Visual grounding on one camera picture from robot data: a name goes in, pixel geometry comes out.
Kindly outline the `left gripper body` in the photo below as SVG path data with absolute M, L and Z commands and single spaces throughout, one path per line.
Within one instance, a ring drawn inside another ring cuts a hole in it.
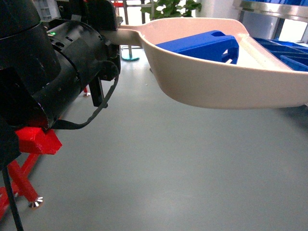
M 110 0 L 58 0 L 61 19 L 80 21 L 96 30 L 116 31 L 119 22 Z

